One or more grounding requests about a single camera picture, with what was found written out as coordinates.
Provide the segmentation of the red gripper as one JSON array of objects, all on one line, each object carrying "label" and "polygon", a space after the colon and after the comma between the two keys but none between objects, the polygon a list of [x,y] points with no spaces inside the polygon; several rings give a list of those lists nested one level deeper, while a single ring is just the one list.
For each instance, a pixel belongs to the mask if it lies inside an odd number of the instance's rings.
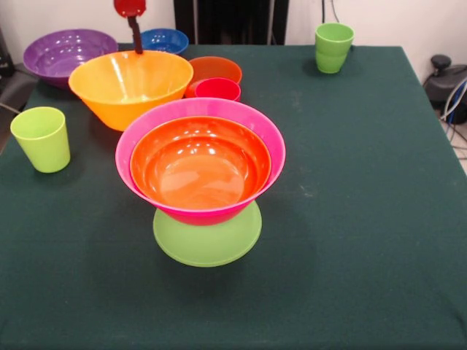
[{"label": "red gripper", "polygon": [[132,30],[132,36],[134,41],[134,50],[137,54],[143,53],[142,38],[137,23],[136,16],[141,16],[146,11],[145,0],[114,0],[113,5],[115,11],[119,16],[127,18],[128,25]]}]

